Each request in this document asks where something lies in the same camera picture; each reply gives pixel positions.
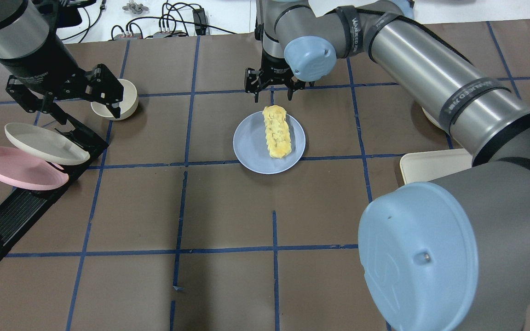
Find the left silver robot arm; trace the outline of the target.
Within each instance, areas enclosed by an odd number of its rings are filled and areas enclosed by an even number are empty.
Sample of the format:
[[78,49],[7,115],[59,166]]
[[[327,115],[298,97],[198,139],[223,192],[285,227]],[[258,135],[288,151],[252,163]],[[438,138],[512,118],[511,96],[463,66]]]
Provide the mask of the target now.
[[67,122],[57,100],[79,98],[121,117],[124,88],[102,63],[83,70],[29,0],[0,0],[0,63],[10,76],[6,92],[28,113]]

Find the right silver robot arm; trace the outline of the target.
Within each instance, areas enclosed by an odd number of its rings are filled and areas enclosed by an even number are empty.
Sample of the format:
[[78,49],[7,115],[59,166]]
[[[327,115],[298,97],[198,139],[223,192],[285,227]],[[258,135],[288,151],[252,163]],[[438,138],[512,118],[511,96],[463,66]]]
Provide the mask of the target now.
[[233,131],[246,115],[280,103],[303,126],[304,161],[276,175],[241,164],[221,167],[228,205],[213,236],[228,247],[269,250],[206,255],[205,307],[179,293],[175,331],[386,331],[364,284],[355,249],[359,217],[369,201],[403,184],[405,153],[446,149],[450,139],[421,113],[403,88],[368,59],[341,60],[340,83],[353,87],[282,91],[259,103],[237,97]]

